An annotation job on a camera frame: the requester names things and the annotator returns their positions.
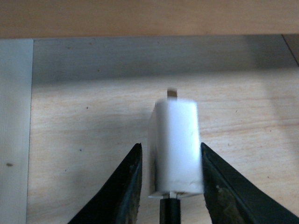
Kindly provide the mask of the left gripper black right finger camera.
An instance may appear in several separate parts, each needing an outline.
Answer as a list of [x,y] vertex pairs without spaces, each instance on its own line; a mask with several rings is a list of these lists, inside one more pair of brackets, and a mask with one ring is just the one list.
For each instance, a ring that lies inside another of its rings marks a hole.
[[214,224],[297,224],[298,216],[201,143],[204,198]]

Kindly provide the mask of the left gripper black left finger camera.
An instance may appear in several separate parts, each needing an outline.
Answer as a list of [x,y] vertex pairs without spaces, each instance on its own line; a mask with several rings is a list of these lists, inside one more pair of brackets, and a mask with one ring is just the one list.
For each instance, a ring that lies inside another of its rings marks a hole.
[[142,188],[142,145],[137,143],[71,224],[135,224]]

